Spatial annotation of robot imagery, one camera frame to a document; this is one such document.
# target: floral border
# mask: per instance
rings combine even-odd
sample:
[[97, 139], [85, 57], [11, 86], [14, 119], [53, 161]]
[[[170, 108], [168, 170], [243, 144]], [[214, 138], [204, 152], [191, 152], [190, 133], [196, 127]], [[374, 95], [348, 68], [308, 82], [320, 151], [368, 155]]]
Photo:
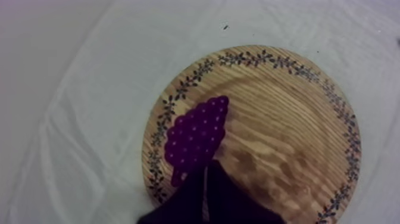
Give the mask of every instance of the floral border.
[[153, 196], [159, 203], [163, 203], [167, 194], [164, 192], [161, 182], [164, 180], [163, 171], [160, 168], [161, 156], [160, 147], [162, 141], [165, 139], [165, 132], [168, 129], [168, 125], [172, 122], [172, 116], [176, 115], [174, 108], [176, 101], [180, 99], [186, 99], [186, 93], [189, 88], [198, 86], [201, 82], [203, 75], [213, 71], [215, 62], [206, 59], [203, 63], [198, 64], [198, 68], [193, 71], [193, 74], [186, 76], [184, 80], [180, 80], [180, 86], [176, 88], [174, 95], [169, 95], [167, 99], [163, 99], [162, 103], [163, 112], [157, 116], [157, 131], [151, 135], [151, 147], [153, 150], [149, 152], [148, 164], [150, 165], [150, 176], [148, 177], [150, 186], [148, 188], [152, 191]]
[[[347, 106], [345, 99], [336, 94], [335, 85], [329, 79], [321, 79], [320, 72], [315, 72], [311, 67], [305, 67], [290, 57], [282, 57], [268, 53], [267, 50], [262, 50], [256, 55], [250, 52], [240, 52], [232, 54], [226, 52], [224, 55], [218, 56], [220, 66], [254, 66], [258, 67], [259, 64], [270, 64], [273, 69], [285, 69], [289, 74], [299, 76], [310, 83], [315, 83], [324, 92], [328, 98], [332, 109], [336, 112], [337, 118], [340, 119], [344, 125], [347, 125], [347, 132], [343, 136], [348, 141], [348, 147], [344, 151], [346, 159], [349, 164], [345, 174], [347, 181], [335, 191], [335, 195], [330, 199], [329, 204], [326, 204], [322, 211], [318, 212], [318, 220], [316, 224], [328, 223], [330, 218], [336, 216], [340, 204], [343, 200], [350, 197], [350, 191], [358, 180], [360, 172], [360, 158], [361, 158], [361, 141], [360, 134], [356, 128], [356, 118], [354, 113]], [[149, 177], [151, 183], [149, 187], [154, 193], [154, 196], [162, 203], [167, 196], [160, 187], [160, 183], [164, 180], [163, 173], [160, 170], [161, 157], [158, 155], [161, 142], [165, 139], [165, 132], [168, 129], [167, 125], [171, 123], [172, 115], [175, 115], [174, 107], [175, 102], [179, 99], [186, 99], [186, 92], [190, 87], [197, 86], [201, 82], [203, 75], [212, 72], [215, 62], [206, 59], [203, 63], [198, 64], [198, 69], [193, 71], [193, 74], [186, 76], [185, 80], [180, 80], [180, 86], [176, 89], [175, 95], [170, 95], [164, 99], [164, 112], [158, 116], [157, 131], [151, 135], [151, 146], [153, 150], [149, 152], [149, 165], [151, 167]]]

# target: round wooden plate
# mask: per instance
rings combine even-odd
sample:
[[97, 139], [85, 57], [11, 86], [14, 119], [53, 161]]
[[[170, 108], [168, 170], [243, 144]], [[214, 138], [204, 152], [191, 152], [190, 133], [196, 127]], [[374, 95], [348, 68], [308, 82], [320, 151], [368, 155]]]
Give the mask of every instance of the round wooden plate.
[[226, 137], [215, 154], [254, 200], [288, 223], [336, 223], [358, 179], [360, 135], [339, 87], [290, 51], [239, 46], [183, 70], [151, 111], [143, 175], [157, 205], [176, 190], [164, 160], [166, 130], [208, 98], [230, 99]]

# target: vine pattern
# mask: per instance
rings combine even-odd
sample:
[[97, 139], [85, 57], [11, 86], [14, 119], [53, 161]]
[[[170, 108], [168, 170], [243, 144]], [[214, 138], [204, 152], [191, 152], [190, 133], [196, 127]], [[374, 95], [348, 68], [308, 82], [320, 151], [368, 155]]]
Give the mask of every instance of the vine pattern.
[[[348, 148], [345, 150], [346, 159], [349, 164], [345, 174], [347, 176], [347, 182], [344, 183], [337, 191], [335, 195], [330, 199], [329, 204], [323, 207], [322, 211], [319, 211], [318, 220], [316, 224], [328, 223], [330, 218], [336, 216], [336, 212], [339, 210], [340, 204], [343, 200], [349, 198], [350, 190], [358, 180], [358, 174], [360, 171], [360, 157], [361, 157], [361, 141], [360, 135], [357, 131], [355, 115], [351, 113], [347, 107], [345, 100], [336, 94], [334, 84], [330, 83], [328, 79], [323, 81], [320, 78], [320, 72], [315, 72], [311, 67], [305, 67], [299, 64], [295, 60], [291, 60], [290, 57], [274, 56], [268, 53], [266, 50], [262, 50], [256, 55], [252, 55], [250, 52], [240, 52], [238, 54], [232, 54], [226, 52], [224, 55], [218, 56], [220, 66], [231, 67], [233, 65], [239, 66], [254, 66], [258, 67], [261, 63], [271, 64], [273, 69], [285, 69], [289, 74], [299, 76], [310, 83], [315, 83], [324, 92], [325, 96], [329, 99], [329, 103], [332, 105], [333, 110], [337, 114], [337, 118], [340, 119], [345, 125], [347, 125], [347, 132], [343, 134], [348, 140]], [[171, 123], [171, 118], [176, 115], [174, 107], [176, 101], [179, 99], [186, 99], [186, 93], [190, 87], [198, 86], [201, 82], [203, 75], [212, 72], [215, 62], [206, 59], [203, 63], [198, 64], [198, 68], [193, 71], [193, 74], [186, 76], [184, 80], [180, 80], [179, 87], [176, 88], [176, 94], [168, 96], [162, 102], [164, 104], [164, 112], [158, 116], [157, 131], [151, 135], [151, 146], [153, 150], [149, 152], [149, 165], [150, 173], [149, 177], [151, 185], [149, 189], [154, 193], [154, 197], [162, 203], [167, 196], [163, 192], [163, 188], [160, 187], [161, 182], [164, 180], [163, 172], [160, 170], [159, 147], [162, 141], [165, 139], [165, 132], [168, 129], [167, 125]]]
[[148, 164], [150, 166], [150, 176], [148, 177], [150, 186], [148, 188], [152, 191], [153, 196], [159, 203], [163, 203], [167, 194], [161, 186], [164, 180], [163, 171], [160, 168], [161, 143], [165, 139], [165, 132], [168, 130], [168, 125], [172, 122], [172, 116], [176, 115], [174, 108], [176, 102], [180, 99], [186, 99], [186, 93], [189, 88], [198, 86], [203, 76], [213, 71], [215, 63], [206, 59], [203, 63], [198, 64], [198, 68], [193, 71], [193, 74], [186, 76], [185, 79], [180, 80], [179, 87], [176, 88], [175, 95], [169, 95], [167, 99], [163, 99], [163, 112], [157, 116], [157, 131], [151, 135], [151, 147], [149, 152]]
[[239, 54], [225, 53], [225, 55], [218, 56], [221, 66], [233, 66], [244, 64], [246, 66], [258, 67], [259, 64], [271, 64], [273, 69], [286, 69], [289, 74], [299, 76], [311, 83], [319, 85], [323, 90], [325, 96], [328, 98], [329, 103], [332, 105], [333, 110], [345, 125], [347, 125], [347, 132], [343, 137], [347, 138], [348, 148], [345, 150], [346, 159], [349, 164], [345, 174], [347, 182], [344, 183], [335, 195], [330, 199], [329, 204], [323, 207], [323, 211], [318, 212], [318, 220], [316, 224], [328, 223], [329, 218], [336, 216], [340, 204], [344, 199], [349, 198], [349, 193], [352, 186], [358, 180], [360, 172], [360, 157], [361, 157], [361, 141], [360, 135], [355, 128], [356, 120], [355, 115], [351, 113], [346, 105], [346, 101], [336, 94], [335, 85], [330, 83], [328, 79], [323, 81], [320, 79], [320, 72], [315, 72], [311, 67], [300, 65], [297, 61], [291, 60], [290, 57], [274, 56], [269, 54], [266, 50], [262, 50], [256, 55], [250, 52], [241, 52]]

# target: white tablecloth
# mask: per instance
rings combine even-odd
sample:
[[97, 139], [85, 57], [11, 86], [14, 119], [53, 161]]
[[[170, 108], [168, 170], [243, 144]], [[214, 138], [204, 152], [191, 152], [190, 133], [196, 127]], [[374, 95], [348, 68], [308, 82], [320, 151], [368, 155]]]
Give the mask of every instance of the white tablecloth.
[[399, 223], [399, 11], [398, 0], [115, 1], [40, 123], [6, 223], [135, 223], [152, 210], [141, 149], [158, 95], [198, 58], [246, 44], [309, 58], [348, 97], [363, 154], [340, 223]]

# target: wood grain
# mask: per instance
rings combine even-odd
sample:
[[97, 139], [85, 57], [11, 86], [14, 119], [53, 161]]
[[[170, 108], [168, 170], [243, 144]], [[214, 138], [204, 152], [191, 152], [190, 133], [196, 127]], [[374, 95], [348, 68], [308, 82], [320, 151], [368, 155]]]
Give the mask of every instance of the wood grain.
[[[241, 53], [247, 59], [238, 63], [235, 55]], [[266, 62], [257, 59], [268, 54], [272, 56], [264, 57]], [[221, 64], [221, 57], [233, 58], [234, 63]], [[193, 71], [199, 71], [199, 64], [205, 60], [212, 61], [212, 71], [204, 73], [196, 86], [187, 88], [184, 99], [180, 96], [175, 100], [181, 81], [191, 79]], [[285, 66], [288, 61], [296, 63]], [[310, 80], [306, 73], [296, 74], [294, 68], [300, 65], [317, 74], [318, 80]], [[350, 141], [345, 134], [350, 132], [349, 123], [354, 122], [350, 133], [356, 133], [359, 141], [358, 126], [355, 118], [344, 119], [338, 110], [343, 109], [347, 116], [353, 111], [336, 84], [315, 64], [287, 50], [259, 45], [212, 53], [183, 70], [161, 94], [148, 120], [142, 154], [145, 184], [155, 203], [163, 203], [176, 190], [170, 185], [172, 167], [163, 158], [166, 139], [162, 133], [160, 146], [154, 144], [160, 125], [171, 126], [168, 119], [164, 124], [158, 123], [163, 120], [160, 114], [165, 113], [170, 96], [174, 103], [173, 122], [197, 103], [219, 95], [227, 95], [230, 105], [227, 134], [215, 158], [234, 182], [288, 223], [335, 223], [357, 182], [356, 178], [349, 181], [347, 173], [353, 164], [357, 167], [352, 171], [358, 174], [361, 154], [346, 152]], [[349, 153], [355, 153], [352, 158], [357, 163], [349, 162]], [[347, 197], [340, 198], [337, 195], [343, 186], [349, 189], [345, 190]]]

